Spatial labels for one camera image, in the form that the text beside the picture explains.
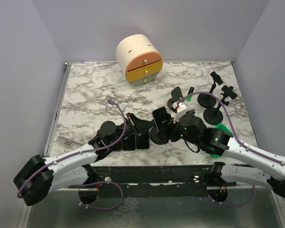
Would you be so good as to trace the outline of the purple-edged black phone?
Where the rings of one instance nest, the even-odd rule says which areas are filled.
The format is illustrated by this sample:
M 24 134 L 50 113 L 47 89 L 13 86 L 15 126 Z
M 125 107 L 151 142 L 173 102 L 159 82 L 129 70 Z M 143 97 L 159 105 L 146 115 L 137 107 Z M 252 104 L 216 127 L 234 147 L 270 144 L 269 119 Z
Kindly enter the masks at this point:
M 113 152 L 120 152 L 122 150 L 122 144 L 121 142 L 115 144 L 114 146 L 111 147 Z

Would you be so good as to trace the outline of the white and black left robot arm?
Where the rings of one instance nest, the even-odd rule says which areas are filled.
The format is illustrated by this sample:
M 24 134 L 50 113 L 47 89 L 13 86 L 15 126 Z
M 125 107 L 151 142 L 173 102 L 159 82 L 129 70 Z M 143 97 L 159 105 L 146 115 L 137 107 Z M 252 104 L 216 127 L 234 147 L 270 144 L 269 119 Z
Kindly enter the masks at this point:
M 31 157 L 13 180 L 18 189 L 17 197 L 32 206 L 42 201 L 49 192 L 60 188 L 93 186 L 95 175 L 91 173 L 91 164 L 107 157 L 123 139 L 142 136 L 154 126 L 154 121 L 142 120 L 127 113 L 121 125 L 112 121 L 103 122 L 96 136 L 74 151 L 51 158 L 40 155 Z

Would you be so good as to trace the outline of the black back phone stand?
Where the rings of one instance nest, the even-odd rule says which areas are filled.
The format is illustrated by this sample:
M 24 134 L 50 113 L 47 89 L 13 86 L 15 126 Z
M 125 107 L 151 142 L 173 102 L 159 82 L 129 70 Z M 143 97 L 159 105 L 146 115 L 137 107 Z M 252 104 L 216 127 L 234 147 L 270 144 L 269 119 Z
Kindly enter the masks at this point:
M 157 132 L 158 132 L 158 130 L 156 127 L 153 127 L 150 130 L 150 133 L 149 133 L 150 140 L 156 145 L 164 145 L 165 143 L 162 142 L 161 139 L 156 135 Z

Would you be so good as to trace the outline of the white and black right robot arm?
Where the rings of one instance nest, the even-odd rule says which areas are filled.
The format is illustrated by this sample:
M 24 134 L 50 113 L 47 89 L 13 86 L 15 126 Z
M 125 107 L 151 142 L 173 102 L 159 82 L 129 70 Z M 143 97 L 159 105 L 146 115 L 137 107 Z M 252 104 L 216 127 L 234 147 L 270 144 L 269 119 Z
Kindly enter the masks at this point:
M 187 112 L 177 120 L 170 114 L 152 114 L 158 129 L 156 137 L 163 144 L 184 140 L 208 154 L 244 162 L 244 167 L 217 162 L 209 173 L 212 185 L 243 182 L 271 189 L 285 198 L 285 156 L 279 156 L 240 141 L 236 135 L 207 127 L 201 118 Z

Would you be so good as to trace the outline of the white-edged back phone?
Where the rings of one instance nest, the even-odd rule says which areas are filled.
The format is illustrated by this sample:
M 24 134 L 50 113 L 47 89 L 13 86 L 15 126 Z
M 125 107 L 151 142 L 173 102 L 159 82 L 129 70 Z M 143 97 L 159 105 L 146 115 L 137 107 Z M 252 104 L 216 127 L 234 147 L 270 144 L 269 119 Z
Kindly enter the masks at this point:
M 167 109 L 165 106 L 152 111 L 152 117 L 153 117 L 153 120 L 155 122 L 155 126 L 158 132 L 162 128 L 163 121 L 171 120 L 171 115 L 167 112 Z

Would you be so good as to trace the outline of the brown round phone stand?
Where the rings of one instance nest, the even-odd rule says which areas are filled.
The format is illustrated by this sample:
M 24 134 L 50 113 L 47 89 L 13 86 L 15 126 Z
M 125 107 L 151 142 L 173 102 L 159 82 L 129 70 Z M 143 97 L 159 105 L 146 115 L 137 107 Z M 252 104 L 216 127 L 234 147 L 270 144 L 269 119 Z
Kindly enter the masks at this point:
M 181 89 L 179 86 L 175 87 L 172 91 L 171 91 L 171 98 L 167 101 L 167 107 L 176 113 L 176 109 L 173 108 L 173 104 L 179 100 L 181 100 L 183 98 Z

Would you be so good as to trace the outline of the black round-base phone stand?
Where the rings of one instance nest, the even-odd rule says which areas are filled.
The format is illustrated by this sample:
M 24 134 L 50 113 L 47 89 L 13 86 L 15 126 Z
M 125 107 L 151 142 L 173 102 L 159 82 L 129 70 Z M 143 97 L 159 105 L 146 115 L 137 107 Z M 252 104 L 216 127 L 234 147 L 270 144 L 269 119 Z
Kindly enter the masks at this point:
M 221 79 L 220 75 L 218 75 L 215 71 L 211 72 L 210 76 L 213 79 L 213 84 L 211 86 L 209 93 L 212 94 L 217 85 L 223 84 L 223 80 Z M 216 104 L 216 99 L 207 94 L 199 94 L 197 101 L 199 105 L 204 108 L 210 108 Z

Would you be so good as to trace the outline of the grey-cased phone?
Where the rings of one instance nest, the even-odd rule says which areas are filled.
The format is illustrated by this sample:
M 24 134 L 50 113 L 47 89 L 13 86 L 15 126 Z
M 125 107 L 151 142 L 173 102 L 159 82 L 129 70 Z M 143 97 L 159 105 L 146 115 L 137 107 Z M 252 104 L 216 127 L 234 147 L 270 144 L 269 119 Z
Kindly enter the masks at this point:
M 147 150 L 150 147 L 149 132 L 135 137 L 135 147 L 137 150 Z

